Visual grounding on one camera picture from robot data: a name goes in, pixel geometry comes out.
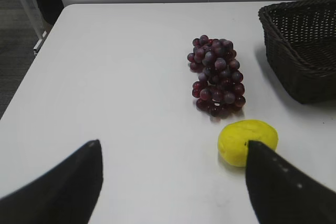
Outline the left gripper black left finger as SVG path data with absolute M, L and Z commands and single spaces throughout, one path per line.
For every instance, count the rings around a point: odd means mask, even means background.
M 88 141 L 36 180 L 1 198 L 1 223 L 88 223 L 102 184 L 101 144 Z

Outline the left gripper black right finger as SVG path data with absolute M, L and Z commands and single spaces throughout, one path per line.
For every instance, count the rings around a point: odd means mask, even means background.
M 245 178 L 259 223 L 335 223 L 335 192 L 262 142 L 248 142 Z

